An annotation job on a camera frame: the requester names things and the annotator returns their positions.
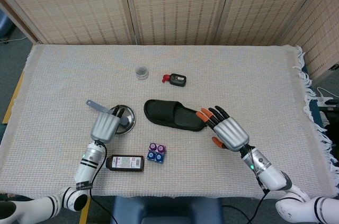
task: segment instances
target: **red object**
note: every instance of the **red object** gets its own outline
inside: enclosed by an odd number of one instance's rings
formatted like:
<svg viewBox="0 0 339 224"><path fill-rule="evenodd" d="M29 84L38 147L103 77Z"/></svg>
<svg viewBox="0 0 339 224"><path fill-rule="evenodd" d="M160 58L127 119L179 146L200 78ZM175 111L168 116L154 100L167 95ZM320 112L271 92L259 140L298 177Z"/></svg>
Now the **red object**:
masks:
<svg viewBox="0 0 339 224"><path fill-rule="evenodd" d="M216 144L218 147L222 148L222 149L226 149L226 146L223 142L220 142L219 139L217 139L216 137L212 137L212 141L214 144Z"/></svg>
<svg viewBox="0 0 339 224"><path fill-rule="evenodd" d="M168 74L164 75L163 76L163 83L166 82L166 81L170 81L170 78L171 78L170 75L168 75Z"/></svg>

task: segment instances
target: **table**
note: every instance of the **table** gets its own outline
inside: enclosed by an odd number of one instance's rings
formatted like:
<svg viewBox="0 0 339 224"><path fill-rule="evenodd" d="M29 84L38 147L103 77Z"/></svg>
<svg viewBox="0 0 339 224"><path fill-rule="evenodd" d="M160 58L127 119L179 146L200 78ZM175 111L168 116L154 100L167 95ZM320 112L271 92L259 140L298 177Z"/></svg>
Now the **table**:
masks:
<svg viewBox="0 0 339 224"><path fill-rule="evenodd" d="M19 78L19 81L18 81L18 83L16 85L16 88L15 88L14 93L12 95L10 104L8 105L7 111L6 111L5 116L4 116L3 120L2 120L3 124L7 124L8 121L10 120L10 117L11 117L11 114L12 114L12 107L14 105L14 100L16 99L17 94L19 93L23 77L24 77L24 73L21 74L21 76ZM90 202L91 202L91 198L88 197L86 206L81 211L79 224L86 224L87 216L88 216L88 211L90 209Z"/></svg>
<svg viewBox="0 0 339 224"><path fill-rule="evenodd" d="M101 171L94 194L261 197L239 154L215 147L211 130L180 131L150 123L142 107L146 100L157 98L178 100L196 110L215 104L225 107L249 133L250 144L298 186L311 196L333 196L326 156L313 160L323 149L302 111L305 87L292 69L298 64L298 52L290 46L37 45L25 68L24 88L8 123L5 147L0 147L5 160L0 190L37 198L73 186L73 174L97 116L85 105L91 98L105 106L127 104L136 112L135 128L109 144L110 153L146 155L150 141L166 145L168 151L163 166L146 162L139 176ZM149 68L147 80L135 78L134 69L140 64ZM162 75L168 73L186 75L187 85L162 84ZM14 177L15 166L22 163L15 156L23 150L29 164L24 163L25 173Z"/></svg>

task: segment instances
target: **robotic hand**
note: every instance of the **robotic hand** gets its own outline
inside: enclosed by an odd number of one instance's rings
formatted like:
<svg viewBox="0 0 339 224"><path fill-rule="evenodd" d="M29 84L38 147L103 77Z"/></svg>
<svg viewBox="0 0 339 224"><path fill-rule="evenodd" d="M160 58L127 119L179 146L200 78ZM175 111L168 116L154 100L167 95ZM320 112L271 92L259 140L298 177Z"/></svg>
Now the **robotic hand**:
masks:
<svg viewBox="0 0 339 224"><path fill-rule="evenodd" d="M15 220L20 224L35 224L55 217L61 208L80 211L87 203L100 159L104 153L107 155L105 144L112 140L120 124L124 108L120 111L119 109L119 106L116 106L112 114L99 113L92 127L93 142L87 146L86 153L74 176L75 188L68 187L57 194L32 201L2 201L0 202L0 224L11 224Z"/></svg>
<svg viewBox="0 0 339 224"><path fill-rule="evenodd" d="M221 107L201 109L197 116L218 135L213 142L231 151L240 151L242 160L254 172L264 193L283 190L286 194L275 204L278 214L286 221L339 224L339 200L310 197L292 184L284 172L276 169L255 147L250 146L244 129Z"/></svg>

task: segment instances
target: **slide sandal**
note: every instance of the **slide sandal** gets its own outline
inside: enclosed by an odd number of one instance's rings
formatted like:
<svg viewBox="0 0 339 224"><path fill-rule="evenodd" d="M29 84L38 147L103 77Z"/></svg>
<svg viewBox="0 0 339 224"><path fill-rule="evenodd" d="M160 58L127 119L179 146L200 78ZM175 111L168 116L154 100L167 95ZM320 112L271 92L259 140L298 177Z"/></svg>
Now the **slide sandal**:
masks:
<svg viewBox="0 0 339 224"><path fill-rule="evenodd" d="M144 105L144 113L152 123L176 129L200 131L206 125L195 112L178 101L148 100Z"/></svg>

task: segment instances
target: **metal lid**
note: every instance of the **metal lid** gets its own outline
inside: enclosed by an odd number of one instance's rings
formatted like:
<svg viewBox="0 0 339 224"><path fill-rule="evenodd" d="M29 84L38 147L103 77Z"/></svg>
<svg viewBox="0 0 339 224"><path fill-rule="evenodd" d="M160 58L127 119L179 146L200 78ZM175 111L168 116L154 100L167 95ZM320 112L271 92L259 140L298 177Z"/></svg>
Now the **metal lid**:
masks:
<svg viewBox="0 0 339 224"><path fill-rule="evenodd" d="M119 105L119 106L120 108L122 107L125 108L125 111L122 114L122 116L128 119L128 123L126 125L120 124L117 129L116 134L121 135L121 134L125 134L129 132L134 127L134 125L136 124L136 114L130 107L126 105Z"/></svg>

